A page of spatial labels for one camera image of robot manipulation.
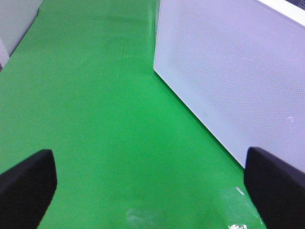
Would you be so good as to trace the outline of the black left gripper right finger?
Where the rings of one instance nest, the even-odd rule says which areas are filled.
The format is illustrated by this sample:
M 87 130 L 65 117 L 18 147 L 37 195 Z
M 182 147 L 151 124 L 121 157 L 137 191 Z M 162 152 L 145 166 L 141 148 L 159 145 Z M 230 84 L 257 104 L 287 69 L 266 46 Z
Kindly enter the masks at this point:
M 305 227 L 305 174 L 259 147 L 247 151 L 244 185 L 268 229 Z

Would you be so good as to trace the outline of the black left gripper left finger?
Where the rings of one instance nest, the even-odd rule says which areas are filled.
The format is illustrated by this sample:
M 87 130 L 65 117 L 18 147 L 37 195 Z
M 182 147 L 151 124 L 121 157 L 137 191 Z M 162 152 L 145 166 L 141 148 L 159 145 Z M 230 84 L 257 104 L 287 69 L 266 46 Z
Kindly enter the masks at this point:
M 57 188 L 52 150 L 40 150 L 0 175 L 0 227 L 36 229 Z

